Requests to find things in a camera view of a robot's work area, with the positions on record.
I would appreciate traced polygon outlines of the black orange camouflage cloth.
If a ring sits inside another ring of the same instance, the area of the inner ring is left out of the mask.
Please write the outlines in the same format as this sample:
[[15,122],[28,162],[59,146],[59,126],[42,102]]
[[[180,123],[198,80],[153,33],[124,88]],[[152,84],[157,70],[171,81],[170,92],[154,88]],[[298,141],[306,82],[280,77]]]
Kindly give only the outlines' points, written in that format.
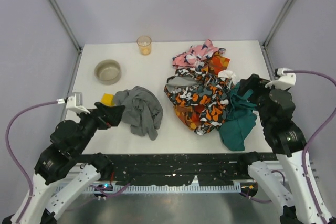
[[204,135],[225,123],[234,86],[230,76],[219,77],[207,68],[178,68],[167,79],[164,93],[182,123]]

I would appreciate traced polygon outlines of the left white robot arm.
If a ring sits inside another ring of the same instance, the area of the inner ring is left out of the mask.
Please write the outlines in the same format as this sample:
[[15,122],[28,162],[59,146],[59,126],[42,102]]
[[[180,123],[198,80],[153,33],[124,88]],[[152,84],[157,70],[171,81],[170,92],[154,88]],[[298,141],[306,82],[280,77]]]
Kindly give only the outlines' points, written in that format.
[[40,155],[33,177],[26,171],[28,193],[19,209],[3,219],[3,223],[56,223],[67,207],[91,183],[110,178],[113,165],[102,153],[92,155],[84,170],[61,192],[55,188],[78,163],[83,150],[98,130],[117,127],[125,110],[124,105],[106,106],[96,102],[94,109],[77,113],[79,122],[63,120],[50,136],[51,145]]

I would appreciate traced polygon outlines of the grey cloth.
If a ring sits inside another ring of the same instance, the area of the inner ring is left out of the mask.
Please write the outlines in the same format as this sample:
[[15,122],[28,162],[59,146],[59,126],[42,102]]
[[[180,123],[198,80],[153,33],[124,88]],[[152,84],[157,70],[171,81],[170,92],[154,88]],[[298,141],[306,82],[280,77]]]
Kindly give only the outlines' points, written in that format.
[[132,134],[148,136],[154,141],[163,118],[163,108],[157,97],[148,89],[136,86],[118,91],[113,99],[115,105],[124,105],[122,122],[130,126]]

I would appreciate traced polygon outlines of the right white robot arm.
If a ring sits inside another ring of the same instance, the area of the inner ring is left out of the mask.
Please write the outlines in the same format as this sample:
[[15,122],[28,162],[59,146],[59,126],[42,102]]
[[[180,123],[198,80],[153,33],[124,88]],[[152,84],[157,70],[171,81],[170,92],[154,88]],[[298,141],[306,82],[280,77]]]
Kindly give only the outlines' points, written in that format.
[[289,89],[295,74],[283,72],[269,81],[257,74],[239,83],[238,94],[251,91],[267,144],[276,155],[289,184],[287,189],[257,152],[244,153],[238,163],[275,205],[281,223],[335,223],[326,207],[309,164],[308,144],[292,120],[295,104]]

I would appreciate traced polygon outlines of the teal cloth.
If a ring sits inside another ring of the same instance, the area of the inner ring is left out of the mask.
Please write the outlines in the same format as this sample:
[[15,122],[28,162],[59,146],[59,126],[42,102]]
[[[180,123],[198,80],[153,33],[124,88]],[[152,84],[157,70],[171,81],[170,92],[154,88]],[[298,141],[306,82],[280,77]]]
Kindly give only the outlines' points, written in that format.
[[234,152],[245,150],[244,140],[256,126],[257,115],[254,113],[256,105],[248,99],[252,90],[239,95],[240,83],[237,83],[228,94],[229,105],[224,124],[218,129],[221,142]]

